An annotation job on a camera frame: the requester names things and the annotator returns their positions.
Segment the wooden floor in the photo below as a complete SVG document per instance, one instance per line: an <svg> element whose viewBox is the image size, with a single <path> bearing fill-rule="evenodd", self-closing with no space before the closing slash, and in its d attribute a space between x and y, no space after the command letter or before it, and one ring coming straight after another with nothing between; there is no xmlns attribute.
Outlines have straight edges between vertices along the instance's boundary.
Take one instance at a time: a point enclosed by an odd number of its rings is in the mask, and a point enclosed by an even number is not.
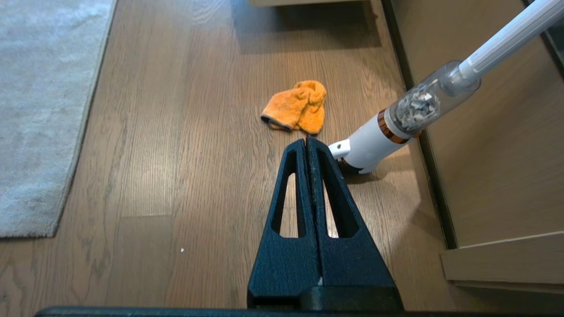
<svg viewBox="0 0 564 317"><path fill-rule="evenodd" d="M379 5L376 19L369 8L119 0L57 236L0 242L0 315L244 307L282 151L303 137L260 121L270 96L325 84L319 139L330 143L403 92ZM462 295L482 307L444 281L416 144L349 182L407 309L452 310Z"/></svg>

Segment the rug edge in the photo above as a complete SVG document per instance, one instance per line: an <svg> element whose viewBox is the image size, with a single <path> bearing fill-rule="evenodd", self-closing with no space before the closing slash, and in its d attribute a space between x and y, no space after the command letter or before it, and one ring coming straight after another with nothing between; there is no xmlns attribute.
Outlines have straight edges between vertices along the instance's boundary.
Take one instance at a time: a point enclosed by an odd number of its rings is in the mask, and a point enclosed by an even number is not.
<svg viewBox="0 0 564 317"><path fill-rule="evenodd" d="M76 175L76 170L78 166L78 160L80 158L80 153L82 151L82 144L84 143L84 137L86 135L86 126L88 123L88 118L90 117L90 109L92 107L92 101L94 100L94 95L96 88L98 86L98 81L100 79L100 72L102 70L102 64L104 62L105 51L108 46L110 32L112 30L113 19L115 17L117 7L117 0L113 0L110 8L109 19L105 26L105 39L102 40L99 51L98 51L98 61L96 62L95 76L90 84L88 97L86 104L84 106L84 111L82 113L82 121L80 123L80 130L76 139L76 147L74 149L72 161L70 162L69 169L67 172L67 179L65 180L65 186L63 187L63 194L58 204L58 213L56 219L49 225L49 228L45 233L41 235L19 235L11 237L53 237L55 236L57 229L59 228L59 223L63 216L64 208L67 205L68 197L71 192L71 188L74 182L74 176Z"/></svg>

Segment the orange microfiber cloth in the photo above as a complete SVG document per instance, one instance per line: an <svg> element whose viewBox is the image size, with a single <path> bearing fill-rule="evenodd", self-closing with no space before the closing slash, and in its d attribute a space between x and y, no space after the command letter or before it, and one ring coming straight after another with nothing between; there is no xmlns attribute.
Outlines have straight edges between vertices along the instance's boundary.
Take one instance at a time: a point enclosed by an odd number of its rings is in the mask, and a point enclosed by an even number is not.
<svg viewBox="0 0 564 317"><path fill-rule="evenodd" d="M325 120L325 87L314 80L301 81L294 89L272 96L261 119L273 129L287 131L302 129L317 134Z"/></svg>

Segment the vacuum wand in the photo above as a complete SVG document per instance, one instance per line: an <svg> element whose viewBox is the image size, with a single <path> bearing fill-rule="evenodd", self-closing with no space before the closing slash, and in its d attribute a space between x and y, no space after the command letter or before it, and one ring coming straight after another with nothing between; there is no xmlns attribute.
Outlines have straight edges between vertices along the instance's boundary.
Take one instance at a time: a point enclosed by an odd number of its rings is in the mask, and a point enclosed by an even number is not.
<svg viewBox="0 0 564 317"><path fill-rule="evenodd" d="M464 61L450 61L379 112L348 139L329 146L333 158L360 174L419 136L470 98L481 78L564 16L564 0L536 0Z"/></svg>

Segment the wooden cabinet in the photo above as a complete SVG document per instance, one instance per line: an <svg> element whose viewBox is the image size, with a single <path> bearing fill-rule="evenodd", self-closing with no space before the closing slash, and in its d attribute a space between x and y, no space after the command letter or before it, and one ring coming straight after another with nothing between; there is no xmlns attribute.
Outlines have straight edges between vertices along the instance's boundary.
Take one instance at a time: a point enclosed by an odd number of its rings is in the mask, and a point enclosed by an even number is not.
<svg viewBox="0 0 564 317"><path fill-rule="evenodd" d="M415 82L461 60L524 9L520 0L393 0ZM564 81L540 37L428 129L458 249L458 284L563 292Z"/></svg>

